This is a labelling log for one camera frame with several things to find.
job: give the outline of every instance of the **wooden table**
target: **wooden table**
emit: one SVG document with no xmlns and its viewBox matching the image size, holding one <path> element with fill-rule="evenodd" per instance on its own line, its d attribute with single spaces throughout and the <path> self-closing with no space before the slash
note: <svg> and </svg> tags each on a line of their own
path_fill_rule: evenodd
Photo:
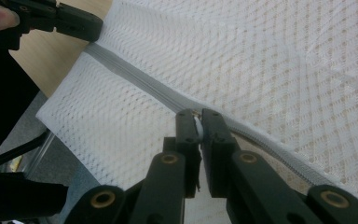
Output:
<svg viewBox="0 0 358 224">
<path fill-rule="evenodd" d="M 88 11 L 101 19 L 112 0 L 62 0 L 72 7 Z M 60 85 L 88 42 L 62 35 L 33 30 L 21 38 L 18 51 L 10 54 L 30 76 L 39 89 L 49 97 Z"/>
</svg>

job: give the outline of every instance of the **white mesh fabric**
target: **white mesh fabric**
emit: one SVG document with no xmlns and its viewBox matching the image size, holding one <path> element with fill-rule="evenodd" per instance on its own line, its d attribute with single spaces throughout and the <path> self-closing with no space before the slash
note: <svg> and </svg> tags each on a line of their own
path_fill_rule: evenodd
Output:
<svg viewBox="0 0 358 224">
<path fill-rule="evenodd" d="M 358 197 L 358 1 L 115 0 L 104 21 L 99 45 Z M 172 112 L 86 54 L 38 117 L 101 183 L 124 188 L 174 130 Z M 226 220 L 209 200 L 187 202 L 213 207 L 187 209 L 187 223 Z"/>
<path fill-rule="evenodd" d="M 358 1 L 116 1 L 98 44 L 358 196 Z"/>
</svg>

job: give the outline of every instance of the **zipper tape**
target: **zipper tape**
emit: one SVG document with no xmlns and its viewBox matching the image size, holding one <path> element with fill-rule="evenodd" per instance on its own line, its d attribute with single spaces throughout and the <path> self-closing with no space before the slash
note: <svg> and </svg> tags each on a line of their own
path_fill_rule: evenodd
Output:
<svg viewBox="0 0 358 224">
<path fill-rule="evenodd" d="M 238 122 L 222 113 L 222 110 L 215 106 L 200 103 L 196 99 L 192 99 L 191 96 L 169 88 L 130 63 L 127 63 L 112 51 L 109 51 L 98 44 L 89 44 L 84 52 L 88 53 L 88 55 L 101 63 L 112 73 L 123 77 L 139 89 L 156 98 L 174 113 L 178 113 L 187 108 L 198 111 L 201 111 L 202 108 L 215 110 L 223 115 L 228 128 L 232 132 L 260 145 L 269 155 L 282 162 L 311 185 L 334 185 L 332 181 L 321 175 L 324 171 L 321 170 L 320 172 L 317 172 L 315 170 L 316 168 L 312 167 L 310 163 L 307 164 L 306 161 L 302 161 L 300 158 L 293 155 L 290 150 L 287 150 L 287 146 L 280 143 L 278 140 L 273 139 L 272 136 L 263 133 L 262 130 L 257 129 L 252 124 L 248 122 Z"/>
</svg>

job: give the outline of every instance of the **brass insert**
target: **brass insert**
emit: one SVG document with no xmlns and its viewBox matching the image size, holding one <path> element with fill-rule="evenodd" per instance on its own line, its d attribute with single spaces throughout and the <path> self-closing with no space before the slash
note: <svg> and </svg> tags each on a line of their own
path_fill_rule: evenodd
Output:
<svg viewBox="0 0 358 224">
<path fill-rule="evenodd" d="M 91 198 L 91 205 L 94 208 L 105 208 L 112 204 L 116 199 L 116 194 L 110 190 L 104 190 L 96 193 Z"/>
<path fill-rule="evenodd" d="M 242 153 L 240 155 L 240 158 L 243 162 L 246 162 L 246 163 L 254 163 L 254 162 L 257 162 L 257 157 L 250 154 L 250 153 Z"/>
<path fill-rule="evenodd" d="M 331 190 L 323 191 L 321 197 L 325 202 L 337 208 L 347 208 L 350 206 L 348 199 Z"/>
<path fill-rule="evenodd" d="M 175 155 L 164 155 L 161 157 L 162 162 L 167 164 L 173 164 L 178 161 L 178 158 Z"/>
</svg>

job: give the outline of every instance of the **white fabric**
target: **white fabric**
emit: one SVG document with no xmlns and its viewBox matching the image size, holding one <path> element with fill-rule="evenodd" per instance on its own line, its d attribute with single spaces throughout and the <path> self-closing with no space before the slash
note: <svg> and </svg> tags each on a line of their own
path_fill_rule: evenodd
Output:
<svg viewBox="0 0 358 224">
<path fill-rule="evenodd" d="M 104 21 L 97 44 L 358 197 L 358 1 L 115 0 Z M 100 182 L 123 188 L 145 177 L 173 116 L 85 53 L 38 114 Z M 187 209 L 187 223 L 225 223 L 217 210 Z"/>
</svg>

